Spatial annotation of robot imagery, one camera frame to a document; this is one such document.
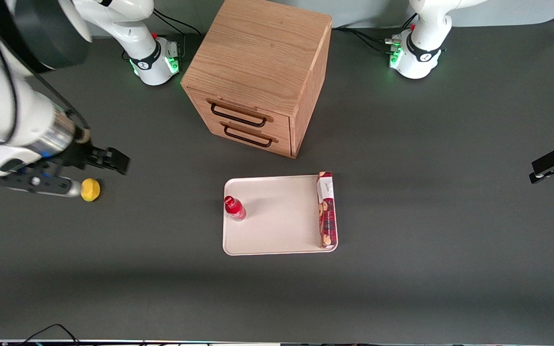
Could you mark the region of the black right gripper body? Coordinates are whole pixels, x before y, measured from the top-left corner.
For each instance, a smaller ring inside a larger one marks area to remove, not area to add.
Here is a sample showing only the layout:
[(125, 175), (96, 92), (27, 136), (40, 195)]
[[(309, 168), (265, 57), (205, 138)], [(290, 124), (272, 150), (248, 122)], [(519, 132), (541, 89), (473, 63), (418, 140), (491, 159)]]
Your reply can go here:
[(95, 147), (91, 142), (83, 144), (72, 142), (68, 148), (62, 151), (62, 166), (84, 170), (86, 166), (94, 164), (94, 151)]

